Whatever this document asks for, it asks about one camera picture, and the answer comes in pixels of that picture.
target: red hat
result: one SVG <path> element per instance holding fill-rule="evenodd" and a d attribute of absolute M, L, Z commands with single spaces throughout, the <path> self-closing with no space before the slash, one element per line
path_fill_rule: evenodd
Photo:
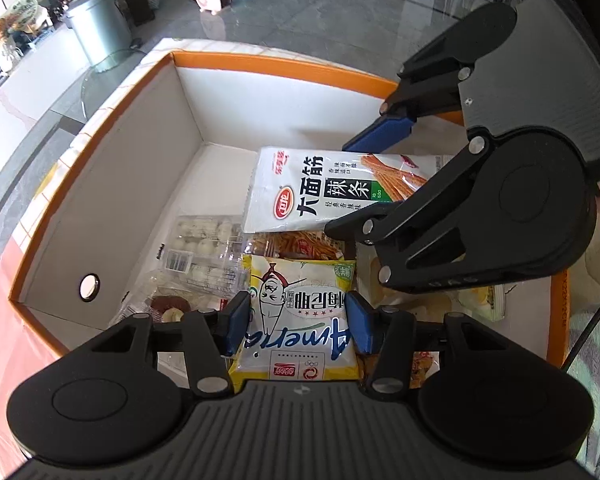
<path fill-rule="evenodd" d="M 276 271 L 276 269 L 274 269 L 275 266 L 276 264 L 269 264 L 269 270 L 262 275 L 261 280 L 263 282 L 266 282 L 271 276 L 276 276 L 280 280 L 280 282 L 282 282 L 282 286 L 284 288 L 287 288 L 289 286 L 289 282 L 282 274 L 280 274 Z"/>

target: yellow and white snack bag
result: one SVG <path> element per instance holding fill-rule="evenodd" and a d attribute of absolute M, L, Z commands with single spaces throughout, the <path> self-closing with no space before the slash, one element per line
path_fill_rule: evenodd
<path fill-rule="evenodd" d="M 356 380 L 344 294 L 353 261 L 279 260 L 251 256 L 251 316 L 229 374 L 246 379 Z"/>

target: round hole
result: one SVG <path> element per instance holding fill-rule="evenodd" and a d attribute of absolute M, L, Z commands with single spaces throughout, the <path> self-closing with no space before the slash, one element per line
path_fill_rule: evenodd
<path fill-rule="evenodd" d="M 100 291 L 100 279 L 97 274 L 90 272 L 80 281 L 80 294 L 81 300 L 85 303 L 89 303 L 96 299 Z"/>

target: cartoon face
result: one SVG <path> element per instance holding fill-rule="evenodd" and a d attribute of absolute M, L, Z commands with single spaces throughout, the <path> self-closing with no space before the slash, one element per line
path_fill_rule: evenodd
<path fill-rule="evenodd" d="M 283 305 L 285 304 L 284 291 L 282 281 L 275 275 L 269 276 L 260 288 L 260 303 Z"/>

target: tiled floor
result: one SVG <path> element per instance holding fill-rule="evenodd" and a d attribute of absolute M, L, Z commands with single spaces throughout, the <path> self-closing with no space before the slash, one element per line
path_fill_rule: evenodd
<path fill-rule="evenodd" d="M 488 0 L 234 0 L 217 16 L 192 0 L 162 0 L 138 28 L 151 49 L 163 37 L 285 48 L 387 78 L 470 9 Z"/>

